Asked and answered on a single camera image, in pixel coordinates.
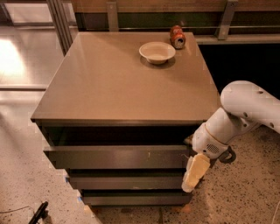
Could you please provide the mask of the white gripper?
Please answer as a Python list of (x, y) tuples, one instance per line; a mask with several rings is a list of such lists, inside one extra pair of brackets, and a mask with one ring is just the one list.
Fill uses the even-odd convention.
[(192, 149), (199, 153), (190, 157), (187, 162), (181, 185), (186, 193), (190, 193), (206, 174), (210, 167), (210, 159), (219, 159), (224, 164), (233, 163), (236, 159), (236, 154), (231, 147), (216, 140), (209, 133), (204, 122), (193, 135), (184, 139), (184, 143), (192, 145)]

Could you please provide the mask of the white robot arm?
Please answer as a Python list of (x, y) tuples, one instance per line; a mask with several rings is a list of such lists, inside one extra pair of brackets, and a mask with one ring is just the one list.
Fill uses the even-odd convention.
[(220, 94), (221, 106), (185, 141), (196, 153), (189, 157), (182, 189), (191, 192), (215, 159), (229, 164), (236, 159), (230, 143), (261, 125), (280, 133), (280, 100), (256, 84), (237, 80)]

